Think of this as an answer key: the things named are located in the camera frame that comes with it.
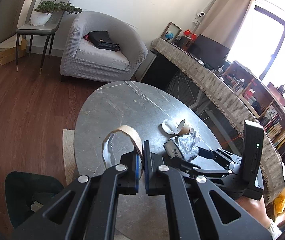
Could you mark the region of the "person's right hand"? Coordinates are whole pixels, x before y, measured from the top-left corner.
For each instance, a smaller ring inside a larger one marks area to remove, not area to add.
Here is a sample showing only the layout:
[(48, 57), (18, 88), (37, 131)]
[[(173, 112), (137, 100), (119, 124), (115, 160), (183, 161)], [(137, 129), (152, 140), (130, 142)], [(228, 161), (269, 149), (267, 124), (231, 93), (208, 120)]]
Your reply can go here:
[(242, 196), (236, 202), (243, 207), (249, 214), (251, 214), (261, 225), (268, 229), (271, 225), (270, 219), (267, 216), (264, 198), (254, 200)]

